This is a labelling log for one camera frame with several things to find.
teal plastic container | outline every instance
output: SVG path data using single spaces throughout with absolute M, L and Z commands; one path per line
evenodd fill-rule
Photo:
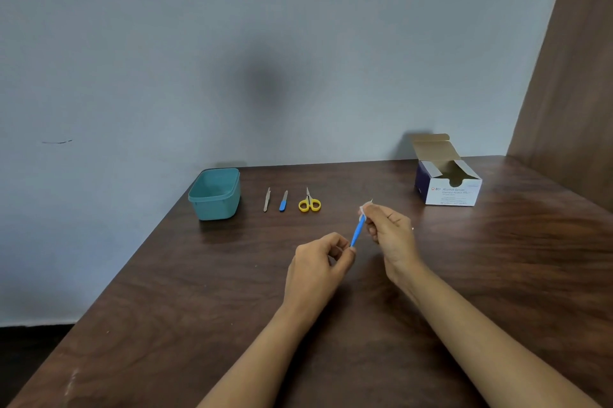
M 240 172 L 236 168 L 204 170 L 192 185 L 188 200 L 201 221 L 234 216 L 240 200 Z

wood grain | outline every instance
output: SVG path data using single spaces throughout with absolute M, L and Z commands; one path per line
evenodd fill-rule
M 557 0 L 509 155 L 613 211 L 613 0 Z
M 415 161 L 245 168 L 238 211 L 218 222 L 198 222 L 182 196 L 11 408 L 195 407 L 281 304 L 295 247 L 330 231 L 350 236 L 357 206 L 373 197 L 413 219 L 444 280 L 613 405 L 613 214 L 512 158 L 467 160 L 484 181 L 473 208 L 425 206 Z M 307 184 L 317 213 L 298 211 Z M 378 246 L 362 236 L 357 249 L 278 406 L 485 406 L 387 280 Z

wooden table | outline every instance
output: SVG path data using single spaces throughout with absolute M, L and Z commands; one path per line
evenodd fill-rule
M 444 280 L 612 406 L 613 214 L 510 158 L 467 160 L 484 181 L 473 208 L 425 206 L 415 161 L 245 168 L 225 221 L 198 222 L 182 196 L 10 406 L 195 407 L 281 304 L 295 247 L 331 231 L 350 238 L 370 198 L 413 219 Z M 297 209 L 307 185 L 317 213 Z M 278 405 L 485 405 L 387 280 L 379 248 L 365 235 L 357 248 Z

blue-gray wall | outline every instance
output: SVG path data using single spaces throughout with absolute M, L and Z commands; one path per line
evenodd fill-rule
M 0 325 L 78 319 L 203 168 L 504 154 L 554 1 L 0 0 Z

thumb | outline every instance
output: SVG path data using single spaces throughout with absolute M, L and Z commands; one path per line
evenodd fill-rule
M 379 205 L 369 203 L 363 207 L 363 210 L 364 214 L 375 223 L 378 231 L 388 232 L 394 227 L 394 223 L 389 220 Z
M 356 249 L 349 247 L 343 250 L 341 256 L 337 260 L 337 264 L 332 267 L 332 270 L 340 276 L 342 279 L 347 271 L 353 266 L 353 262 L 356 261 Z

